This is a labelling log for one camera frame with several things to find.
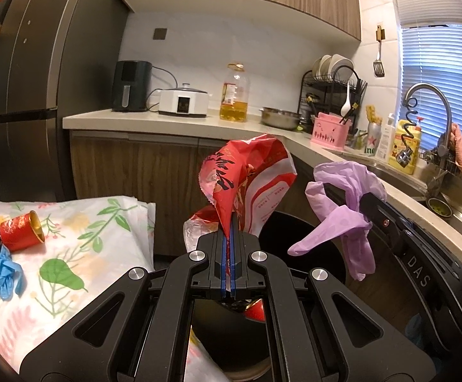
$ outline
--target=red paper cup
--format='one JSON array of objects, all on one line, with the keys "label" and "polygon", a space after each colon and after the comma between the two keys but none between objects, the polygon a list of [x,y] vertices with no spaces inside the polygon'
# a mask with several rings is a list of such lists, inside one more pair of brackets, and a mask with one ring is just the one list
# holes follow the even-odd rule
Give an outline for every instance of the red paper cup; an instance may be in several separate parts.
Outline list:
[{"label": "red paper cup", "polygon": [[256,322],[265,322],[265,309],[262,304],[262,299],[258,299],[250,303],[243,312],[243,315]]},{"label": "red paper cup", "polygon": [[10,252],[24,250],[45,242],[40,219],[34,211],[2,223],[0,236]]}]

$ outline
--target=pink towel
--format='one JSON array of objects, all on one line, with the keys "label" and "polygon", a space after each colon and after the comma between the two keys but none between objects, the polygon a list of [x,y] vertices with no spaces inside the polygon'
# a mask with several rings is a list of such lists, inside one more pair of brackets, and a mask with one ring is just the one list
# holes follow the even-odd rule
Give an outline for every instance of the pink towel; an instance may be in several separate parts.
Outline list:
[{"label": "pink towel", "polygon": [[458,124],[452,124],[450,148],[456,151],[456,164],[462,172],[462,133]]},{"label": "pink towel", "polygon": [[[366,274],[374,273],[376,265],[367,240],[373,224],[359,212],[360,199],[362,195],[372,192],[386,201],[385,187],[364,165],[350,161],[318,165],[314,167],[314,179],[315,182],[307,184],[305,195],[321,224],[303,240],[292,245],[288,254],[301,256],[317,245],[340,236],[351,277],[363,280]],[[325,183],[345,191],[346,205],[339,207],[326,196]]]}]

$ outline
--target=lower cabinet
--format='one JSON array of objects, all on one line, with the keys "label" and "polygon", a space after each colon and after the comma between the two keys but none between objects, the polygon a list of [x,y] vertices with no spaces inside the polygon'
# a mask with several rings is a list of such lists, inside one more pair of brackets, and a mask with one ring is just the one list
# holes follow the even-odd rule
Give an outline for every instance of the lower cabinet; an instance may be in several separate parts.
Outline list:
[{"label": "lower cabinet", "polygon": [[[224,141],[97,131],[74,131],[70,139],[78,199],[128,195],[143,202],[155,202],[155,254],[179,256],[186,252],[183,223],[209,204],[199,188],[199,169],[204,159],[220,149]],[[313,180],[312,168],[295,157],[294,162],[298,176],[277,210],[319,225],[305,197],[307,183]],[[344,198],[330,196],[335,201]],[[376,273],[362,282],[347,274],[346,285],[403,331],[408,320],[418,312],[416,295],[374,229],[369,234],[369,242]],[[335,239],[334,243],[344,254],[340,240]]]}]

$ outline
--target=metal screw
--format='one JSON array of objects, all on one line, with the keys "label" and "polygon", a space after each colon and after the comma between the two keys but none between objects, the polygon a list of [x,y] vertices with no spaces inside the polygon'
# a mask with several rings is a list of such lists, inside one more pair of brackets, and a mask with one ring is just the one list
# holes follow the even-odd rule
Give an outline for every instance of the metal screw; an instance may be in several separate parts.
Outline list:
[{"label": "metal screw", "polygon": [[201,261],[201,260],[204,260],[204,258],[206,257],[206,254],[204,253],[204,251],[196,250],[196,251],[192,251],[189,257],[192,261]]},{"label": "metal screw", "polygon": [[144,277],[144,270],[140,267],[133,268],[128,272],[128,277],[132,280],[140,280]]},{"label": "metal screw", "polygon": [[322,268],[316,268],[312,271],[312,277],[314,277],[315,280],[323,281],[328,278],[328,273]]},{"label": "metal screw", "polygon": [[266,254],[264,251],[254,251],[250,257],[252,257],[252,260],[254,261],[261,262],[268,258],[268,254]]}]

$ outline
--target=floral tablecloth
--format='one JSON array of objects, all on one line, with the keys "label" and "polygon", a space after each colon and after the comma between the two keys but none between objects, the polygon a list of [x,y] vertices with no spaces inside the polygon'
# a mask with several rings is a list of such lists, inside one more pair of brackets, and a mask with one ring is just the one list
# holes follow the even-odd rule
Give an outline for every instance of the floral tablecloth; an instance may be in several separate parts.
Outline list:
[{"label": "floral tablecloth", "polygon": [[46,242],[12,255],[25,292],[0,300],[0,354],[24,357],[128,269],[153,267],[155,204],[117,196],[57,204],[0,202],[0,224],[34,210]]}]

